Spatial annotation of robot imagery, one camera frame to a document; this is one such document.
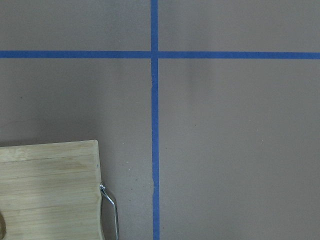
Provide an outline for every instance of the blue tape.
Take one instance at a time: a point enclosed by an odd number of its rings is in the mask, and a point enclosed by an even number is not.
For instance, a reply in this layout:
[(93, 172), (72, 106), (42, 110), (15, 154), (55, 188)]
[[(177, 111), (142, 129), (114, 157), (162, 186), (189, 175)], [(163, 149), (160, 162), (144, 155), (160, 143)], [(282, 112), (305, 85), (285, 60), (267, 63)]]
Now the blue tape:
[(159, 51), (160, 59), (320, 59), (320, 52)]
[(160, 240), (159, 177), (159, 84), (158, 84), (158, 0), (151, 0), (151, 125), (152, 125), (152, 218), (153, 240)]
[(14, 59), (150, 59), (150, 51), (0, 51), (0, 58)]

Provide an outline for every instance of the bamboo cutting board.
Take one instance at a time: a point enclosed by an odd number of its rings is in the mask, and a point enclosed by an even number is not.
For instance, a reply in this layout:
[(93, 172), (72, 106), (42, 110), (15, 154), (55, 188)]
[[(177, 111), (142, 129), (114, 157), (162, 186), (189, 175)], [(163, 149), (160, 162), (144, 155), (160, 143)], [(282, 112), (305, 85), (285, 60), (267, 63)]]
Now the bamboo cutting board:
[(98, 142), (0, 147), (5, 240), (103, 240)]

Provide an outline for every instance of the wire handle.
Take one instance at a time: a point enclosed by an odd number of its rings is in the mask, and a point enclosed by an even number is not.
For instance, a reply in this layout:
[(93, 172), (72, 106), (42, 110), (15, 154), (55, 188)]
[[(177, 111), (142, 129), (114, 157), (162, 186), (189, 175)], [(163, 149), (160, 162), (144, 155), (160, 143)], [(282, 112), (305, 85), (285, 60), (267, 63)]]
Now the wire handle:
[(115, 239), (119, 240), (119, 222), (118, 222), (118, 208), (116, 198), (108, 191), (103, 182), (100, 183), (100, 192), (113, 206), (114, 211), (114, 226), (115, 226)]

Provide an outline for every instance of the wooden board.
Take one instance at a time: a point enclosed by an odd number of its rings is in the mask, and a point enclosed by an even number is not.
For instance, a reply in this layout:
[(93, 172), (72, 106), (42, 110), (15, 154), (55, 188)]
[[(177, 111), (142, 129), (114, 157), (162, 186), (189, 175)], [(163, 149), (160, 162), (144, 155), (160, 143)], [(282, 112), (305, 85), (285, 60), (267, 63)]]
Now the wooden board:
[(98, 142), (0, 147), (5, 240), (103, 240)]

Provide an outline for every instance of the gray surface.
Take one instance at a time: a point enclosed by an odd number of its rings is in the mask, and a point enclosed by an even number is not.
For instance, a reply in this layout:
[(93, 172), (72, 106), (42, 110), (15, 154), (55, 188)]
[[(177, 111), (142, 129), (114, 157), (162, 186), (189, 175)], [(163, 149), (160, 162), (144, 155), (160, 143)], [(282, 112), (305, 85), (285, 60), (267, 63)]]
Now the gray surface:
[[(152, 239), (149, 66), (135, 59), (0, 59), (0, 146), (97, 139), (122, 240)], [(109, 215), (107, 237), (110, 223)]]
[(0, 1), (0, 50), (150, 50), (146, 0)]
[(160, 60), (163, 240), (318, 240), (320, 63)]
[(320, 52), (320, 1), (159, 1), (161, 51)]

